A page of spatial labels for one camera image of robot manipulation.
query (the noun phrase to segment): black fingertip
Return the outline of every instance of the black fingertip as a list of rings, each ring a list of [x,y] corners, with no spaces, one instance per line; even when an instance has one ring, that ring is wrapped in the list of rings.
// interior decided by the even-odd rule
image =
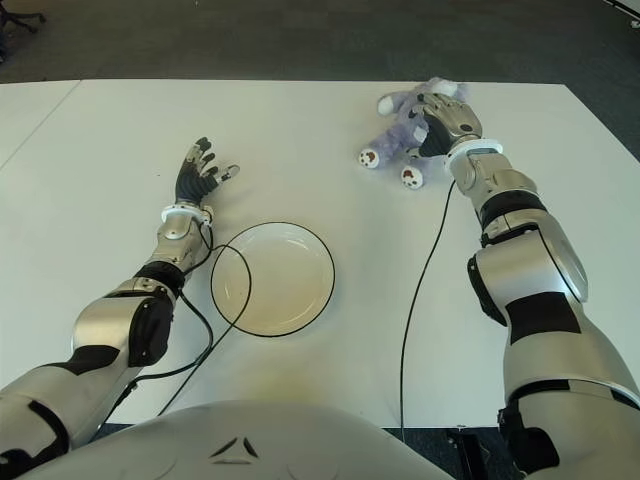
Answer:
[[[198,145],[200,147],[200,150],[202,150],[203,152],[211,148],[211,142],[207,137],[202,137],[200,140],[196,142],[196,145]]]

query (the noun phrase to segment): white plate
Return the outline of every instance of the white plate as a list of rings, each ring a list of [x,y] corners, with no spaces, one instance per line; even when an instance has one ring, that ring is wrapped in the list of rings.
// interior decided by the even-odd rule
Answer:
[[[238,234],[229,245],[251,269],[251,297],[235,326],[277,337],[296,332],[324,309],[334,284],[333,259],[316,235],[291,223],[264,223]],[[245,304],[249,275],[240,255],[222,250],[213,266],[216,308],[232,323]]]

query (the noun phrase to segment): black cable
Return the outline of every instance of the black cable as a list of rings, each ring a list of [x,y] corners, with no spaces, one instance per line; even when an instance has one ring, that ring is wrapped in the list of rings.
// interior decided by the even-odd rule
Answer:
[[[409,308],[409,316],[407,317],[407,323],[404,327],[404,338],[402,339],[402,351],[400,352],[400,436],[402,437],[402,441],[404,443],[406,443],[405,437],[404,437],[404,353],[407,348],[407,336],[409,335],[409,326],[411,325],[411,316],[413,315],[413,309],[416,305],[416,300],[418,299],[418,293],[420,292],[420,287],[422,286],[422,279],[424,278],[424,274],[427,271],[427,267],[429,266],[431,257],[433,257],[433,254],[436,251],[436,247],[438,246],[438,242],[440,241],[440,236],[442,235],[442,230],[444,228],[444,221],[447,218],[447,211],[449,210],[449,200],[451,200],[451,192],[453,192],[453,186],[455,184],[456,182],[453,181],[451,182],[451,186],[449,187],[449,193],[447,193],[447,201],[444,204],[444,211],[442,212],[442,221],[440,222],[440,228],[438,229],[438,234],[436,235],[436,239],[433,242],[433,246],[431,247],[431,251],[429,252],[427,261],[425,262],[424,268],[422,269],[422,273],[420,274],[420,279],[418,280],[418,284],[416,285],[416,290],[413,293],[413,299],[411,300],[411,307]]]
[[[192,267],[188,268],[187,270],[185,270],[185,275],[187,273],[192,272],[193,270],[195,270],[196,268],[198,268],[199,266],[203,265],[211,256],[211,254],[213,252],[215,252],[216,250],[219,249],[225,249],[225,248],[229,248],[230,250],[233,250],[236,254],[238,254],[238,256],[240,256],[240,258],[242,259],[242,262],[245,265],[245,268],[247,269],[247,274],[249,276],[249,288],[248,288],[248,293],[247,293],[247,298],[245,300],[245,303],[242,307],[242,310],[240,311],[238,317],[232,322],[232,324],[229,326],[229,328],[227,328],[227,330],[222,334],[222,336],[218,339],[218,341],[214,344],[214,335],[213,335],[213,330],[211,328],[211,324],[207,321],[206,317],[202,314],[202,312],[200,312],[200,310],[198,310],[196,308],[195,305],[193,305],[193,303],[191,303],[191,301],[184,295],[184,292],[180,291],[179,293],[179,298],[185,303],[185,305],[196,315],[196,317],[198,317],[198,319],[202,322],[202,324],[204,325],[205,329],[207,330],[207,335],[208,335],[208,342],[207,342],[207,346],[204,348],[204,350],[196,357],[195,360],[193,360],[191,363],[187,364],[187,365],[183,365],[182,367],[176,368],[174,370],[170,370],[168,372],[163,372],[163,373],[155,373],[155,374],[149,374],[149,375],[141,375],[139,377],[134,378],[133,380],[131,380],[127,386],[125,387],[124,391],[120,394],[120,396],[118,397],[118,400],[116,400],[115,404],[113,405],[113,407],[111,408],[111,411],[109,412],[109,414],[107,415],[107,417],[104,419],[104,421],[102,422],[102,425],[104,425],[105,423],[107,423],[107,420],[109,419],[109,417],[111,417],[111,415],[113,414],[113,412],[115,411],[115,409],[129,396],[129,394],[135,390],[138,387],[138,384],[140,382],[143,381],[147,381],[147,380],[158,380],[161,378],[168,378],[168,377],[172,377],[174,375],[178,375],[180,373],[186,372],[187,370],[194,368],[195,370],[197,370],[197,368],[207,359],[207,357],[211,354],[211,352],[213,351],[213,349],[216,348],[216,346],[220,343],[220,341],[227,335],[227,333],[229,333],[229,330],[236,324],[236,322],[240,319],[240,317],[243,315],[244,311],[247,308],[247,305],[249,304],[249,300],[251,298],[251,288],[252,288],[252,278],[251,278],[251,270],[249,269],[249,264],[247,263],[247,260],[244,258],[244,256],[242,255],[242,253],[240,253],[239,250],[237,250],[236,248],[232,247],[231,245],[218,245],[215,248],[212,248],[211,245],[213,244],[213,230],[211,227],[209,227],[209,238],[210,241],[207,242],[207,240],[204,238],[204,235],[202,234],[202,229],[199,228],[199,232],[200,232],[200,236],[202,238],[202,241],[204,242],[205,246],[207,247],[207,254],[205,255],[204,259],[201,260],[200,262],[198,262],[197,264],[193,265]],[[213,278],[213,271],[214,269],[211,270],[211,278]],[[174,394],[174,396],[169,400],[169,402],[167,403],[167,405],[165,405],[165,407],[163,407],[162,411],[158,414],[161,415],[171,404],[171,402],[173,402],[173,400],[177,397],[177,395],[180,393],[180,391],[184,388],[184,386],[186,385],[186,383],[189,381],[189,379],[192,377],[193,373],[195,373],[195,370],[186,378],[186,380],[182,383],[182,385],[180,386],[180,388],[178,389],[178,391]]]
[[[249,305],[249,300],[251,299],[251,290],[253,288],[253,279],[251,277],[251,269],[249,268],[249,264],[247,263],[246,258],[244,258],[244,256],[242,255],[242,253],[240,253],[238,250],[236,250],[235,248],[233,248],[230,245],[218,245],[216,248],[214,248],[213,250],[217,250],[218,248],[230,248],[231,250],[233,250],[235,253],[237,253],[240,256],[240,259],[242,260],[242,262],[244,263],[245,268],[247,269],[247,275],[249,277],[249,287],[247,290],[247,298],[244,301],[244,304],[242,305],[242,309],[240,310],[240,313],[238,313],[238,315],[236,316],[236,318],[233,320],[233,322],[231,322],[229,324],[229,326],[227,327],[227,329],[222,333],[222,335],[220,335],[220,338],[218,339],[218,341],[216,343],[213,344],[213,346],[209,349],[209,351],[207,351],[202,359],[198,362],[198,364],[193,368],[193,370],[191,370],[191,372],[189,373],[189,375],[187,376],[187,378],[185,378],[185,380],[182,382],[182,384],[180,385],[180,387],[178,388],[178,390],[176,390],[176,392],[173,394],[173,396],[169,399],[169,401],[165,404],[164,407],[162,407],[162,410],[160,410],[160,412],[158,413],[157,416],[162,415],[163,413],[165,413],[167,411],[167,409],[171,406],[171,404],[173,403],[173,401],[178,397],[178,395],[180,395],[180,392],[182,392],[182,390],[184,389],[184,387],[187,385],[187,383],[189,383],[189,380],[191,380],[191,377],[193,377],[193,375],[198,371],[198,368],[200,368],[200,366],[207,360],[207,358],[209,358],[209,355],[211,355],[211,353],[215,350],[215,348],[220,344],[220,342],[222,341],[222,339],[224,337],[227,336],[227,334],[233,329],[233,327],[235,326],[235,324],[238,322],[238,320],[240,320],[240,318],[242,317],[242,315],[244,314],[245,310],[247,309],[247,306]],[[210,277],[210,283],[209,285],[213,285],[213,274],[215,273],[215,268],[211,269],[211,277]],[[211,299],[213,301],[213,290],[210,289],[210,294],[211,294]]]
[[[183,272],[185,277],[189,275],[191,272],[193,272],[195,269],[204,265],[207,262],[207,260],[209,260],[209,257],[211,256],[211,254],[215,251],[215,248],[212,248],[213,247],[213,228],[211,228],[211,225],[208,226],[209,242],[207,242],[207,240],[204,238],[204,235],[202,234],[202,225],[203,225],[202,223],[198,225],[198,233],[200,233],[200,237],[202,238],[204,245],[207,247],[207,254],[204,256],[202,260],[200,260],[198,263],[194,263]]]
[[[118,397],[118,400],[116,400],[116,403],[113,405],[113,407],[111,407],[111,411],[109,412],[107,417],[102,422],[102,425],[107,423],[107,420],[109,420],[109,417],[111,417],[111,414],[113,414],[115,409],[118,408],[118,406],[131,394],[131,392],[133,392],[136,388],[138,388],[138,384],[140,382],[144,382],[146,380],[158,380],[160,378],[172,377],[172,376],[178,375],[178,374],[180,374],[182,372],[186,372],[190,368],[195,367],[198,364],[198,360],[201,359],[207,353],[207,351],[209,351],[209,349],[213,345],[213,341],[214,341],[213,330],[211,329],[211,325],[207,321],[206,317],[200,312],[200,310],[198,310],[195,307],[195,305],[193,305],[193,303],[191,303],[191,301],[184,295],[183,292],[180,292],[179,298],[182,299],[182,301],[185,303],[185,305],[198,317],[198,319],[202,322],[202,324],[207,329],[207,335],[208,335],[207,346],[200,353],[200,355],[198,355],[196,357],[196,359],[194,361],[192,361],[191,363],[189,363],[187,365],[183,365],[180,368],[176,368],[175,370],[170,370],[168,372],[153,373],[153,374],[149,374],[149,375],[140,375],[139,377],[136,377],[133,380],[131,380],[127,384],[125,389],[122,391],[120,396]]]

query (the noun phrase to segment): chair leg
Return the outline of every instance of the chair leg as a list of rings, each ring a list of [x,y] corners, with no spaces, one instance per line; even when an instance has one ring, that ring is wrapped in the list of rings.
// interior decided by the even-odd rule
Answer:
[[[4,8],[0,9],[0,14],[2,18],[2,26],[4,26],[7,22],[15,23],[17,26],[26,28],[31,33],[36,33],[38,31],[37,28],[32,27],[21,21],[20,19],[28,19],[28,18],[37,18],[40,20],[40,23],[45,23],[47,19],[41,13],[12,13],[7,12]]]
[[[13,18],[38,18],[40,19],[40,22],[46,22],[44,15],[41,13],[10,13],[9,15]]]
[[[32,27],[31,25],[28,25],[28,24],[20,21],[15,17],[9,17],[9,18],[7,18],[7,21],[15,23],[19,27],[26,28],[27,30],[29,30],[30,33],[36,33],[38,31],[37,28]]]

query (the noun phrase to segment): teddy bear leg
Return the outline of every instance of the teddy bear leg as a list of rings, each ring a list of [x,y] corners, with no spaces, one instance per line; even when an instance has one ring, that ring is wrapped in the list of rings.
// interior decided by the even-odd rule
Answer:
[[[400,172],[400,180],[402,180],[402,184],[405,187],[411,190],[417,190],[422,187],[427,180],[430,159],[416,157],[409,153],[407,153],[407,155],[409,158]]]
[[[367,168],[386,166],[402,147],[402,126],[394,125],[376,137],[358,155],[358,162]]]

